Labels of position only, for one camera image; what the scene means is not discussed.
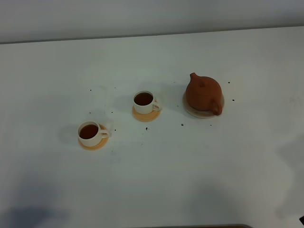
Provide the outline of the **brown clay teapot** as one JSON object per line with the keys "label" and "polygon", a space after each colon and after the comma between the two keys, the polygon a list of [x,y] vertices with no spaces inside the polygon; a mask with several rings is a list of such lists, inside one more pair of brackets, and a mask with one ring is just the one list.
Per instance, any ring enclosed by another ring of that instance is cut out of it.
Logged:
{"label": "brown clay teapot", "polygon": [[190,82],[186,88],[186,101],[198,111],[212,112],[213,115],[221,115],[222,90],[219,83],[207,76],[190,74]]}

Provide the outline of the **orange coaster near teapot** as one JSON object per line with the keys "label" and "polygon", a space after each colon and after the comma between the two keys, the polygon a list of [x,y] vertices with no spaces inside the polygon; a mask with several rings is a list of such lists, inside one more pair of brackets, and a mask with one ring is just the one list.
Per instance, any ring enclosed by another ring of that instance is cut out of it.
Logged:
{"label": "orange coaster near teapot", "polygon": [[134,107],[132,107],[132,114],[133,117],[140,121],[140,122],[151,122],[154,121],[155,119],[157,119],[157,117],[160,115],[161,111],[152,111],[148,114],[140,114],[139,112],[137,112],[135,110]]}

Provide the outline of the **white teacup near teapot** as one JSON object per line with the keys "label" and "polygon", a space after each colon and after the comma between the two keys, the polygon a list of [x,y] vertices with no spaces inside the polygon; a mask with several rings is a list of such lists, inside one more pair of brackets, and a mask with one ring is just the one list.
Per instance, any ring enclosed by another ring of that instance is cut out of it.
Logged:
{"label": "white teacup near teapot", "polygon": [[133,96],[133,108],[139,114],[149,114],[153,111],[160,111],[162,106],[156,101],[150,91],[139,91]]}

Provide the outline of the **beige teapot saucer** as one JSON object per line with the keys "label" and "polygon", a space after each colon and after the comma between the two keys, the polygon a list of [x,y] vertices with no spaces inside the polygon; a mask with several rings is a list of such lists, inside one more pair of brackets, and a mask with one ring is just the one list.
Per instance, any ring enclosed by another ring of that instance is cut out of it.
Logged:
{"label": "beige teapot saucer", "polygon": [[208,119],[208,118],[213,118],[213,117],[217,116],[217,115],[214,115],[211,111],[200,111],[200,110],[194,109],[191,105],[189,105],[189,103],[187,101],[186,92],[183,94],[182,104],[183,104],[183,107],[186,110],[186,112],[196,118]]}

